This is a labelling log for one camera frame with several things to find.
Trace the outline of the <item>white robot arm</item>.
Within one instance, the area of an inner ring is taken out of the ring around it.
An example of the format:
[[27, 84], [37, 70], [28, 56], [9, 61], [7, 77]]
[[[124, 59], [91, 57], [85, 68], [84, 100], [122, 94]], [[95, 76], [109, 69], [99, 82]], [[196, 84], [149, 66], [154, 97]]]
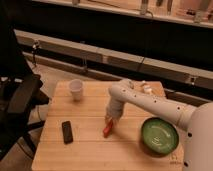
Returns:
[[182, 171], [213, 171], [213, 102], [199, 107], [134, 89], [130, 79], [108, 88], [106, 116], [120, 119], [126, 103], [133, 104], [187, 132]]

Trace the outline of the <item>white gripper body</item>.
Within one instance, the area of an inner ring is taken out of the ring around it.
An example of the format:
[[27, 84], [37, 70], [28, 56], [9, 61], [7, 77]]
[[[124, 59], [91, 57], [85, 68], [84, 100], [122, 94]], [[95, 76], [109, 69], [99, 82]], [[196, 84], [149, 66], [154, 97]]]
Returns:
[[124, 103], [116, 99], [110, 99], [106, 107], [105, 123], [113, 121], [116, 124], [122, 117], [124, 112]]

